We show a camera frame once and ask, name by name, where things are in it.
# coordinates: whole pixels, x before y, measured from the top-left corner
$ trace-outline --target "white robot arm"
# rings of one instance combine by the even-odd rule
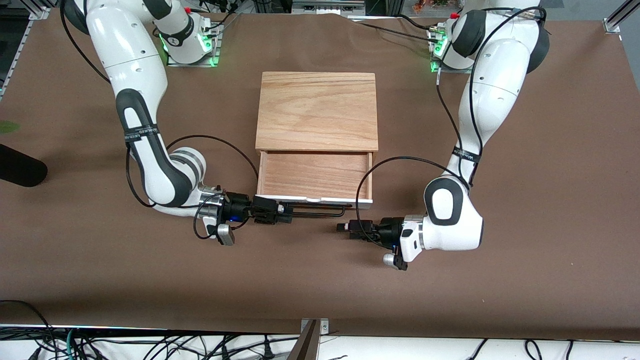
[[[354,221],[339,226],[341,231],[350,231],[352,238],[377,237],[377,242],[393,251],[385,254],[386,265],[406,270],[406,263],[423,250],[472,250],[480,246],[484,221],[469,199],[470,184],[484,145],[511,111],[526,74],[542,62],[548,50],[543,22],[533,19],[530,12],[516,16],[519,9],[482,9],[512,8],[523,3],[467,0],[461,17],[434,29],[442,41],[431,46],[432,56],[441,59],[441,66],[473,69],[460,102],[460,139],[448,171],[426,186],[426,215],[384,218],[380,225],[367,222],[363,228]],[[528,1],[531,6],[538,3]]]
[[[91,36],[107,72],[125,142],[138,163],[149,201],[171,215],[193,217],[198,212],[207,229],[205,238],[232,245],[234,237],[225,222],[247,220],[252,204],[246,195],[204,186],[206,162],[195,149],[167,153],[156,120],[166,73],[144,27],[149,22],[157,26],[175,61],[194,63],[212,51],[203,40],[209,19],[188,13],[178,0],[67,0],[63,5],[69,21]],[[264,199],[260,208],[270,212],[270,219],[261,219],[264,223],[287,220],[279,218],[275,201],[267,202]]]

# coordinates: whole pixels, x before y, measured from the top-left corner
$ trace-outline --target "wooden box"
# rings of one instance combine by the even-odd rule
[[[264,72],[255,148],[257,195],[354,204],[378,151],[374,74]],[[360,205],[372,203],[371,176]]]

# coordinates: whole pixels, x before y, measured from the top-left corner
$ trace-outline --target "brown tabletop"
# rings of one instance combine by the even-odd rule
[[[336,233],[335,218],[249,224],[222,247],[195,238],[190,219],[140,206],[111,88],[54,12],[33,26],[0,102],[0,119],[22,126],[0,141],[49,166],[36,188],[0,183],[0,297],[32,302],[55,324],[297,332],[300,318],[321,317],[342,334],[638,339],[640,95],[619,38],[599,22],[547,28],[547,59],[476,176],[482,246],[425,252],[398,272],[382,265],[383,249]],[[263,71],[375,72],[378,160],[446,163],[455,135],[425,47],[334,15],[242,15],[218,68],[167,69],[160,129],[167,140],[220,136],[257,162]],[[466,80],[442,76],[454,114]],[[207,158],[207,184],[254,193],[251,168],[229,148],[187,144]],[[383,165],[363,217],[423,213],[438,173]],[[0,307],[0,323],[36,320]]]

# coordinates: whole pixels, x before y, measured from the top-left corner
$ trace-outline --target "open drawer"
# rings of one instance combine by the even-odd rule
[[[372,166],[371,152],[260,151],[257,195],[286,202],[350,204]],[[358,196],[359,206],[373,203],[371,175]]]

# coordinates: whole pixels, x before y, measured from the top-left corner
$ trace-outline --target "black velcro strap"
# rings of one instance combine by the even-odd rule
[[[465,151],[457,146],[453,148],[452,154],[458,155],[458,157],[460,157],[461,159],[469,160],[476,164],[480,162],[480,155],[474,154],[473,152]]]
[[[158,125],[149,124],[144,126],[132,127],[131,129],[126,129],[124,132],[124,142],[137,142],[143,136],[151,136],[159,134],[160,130],[158,130]]]

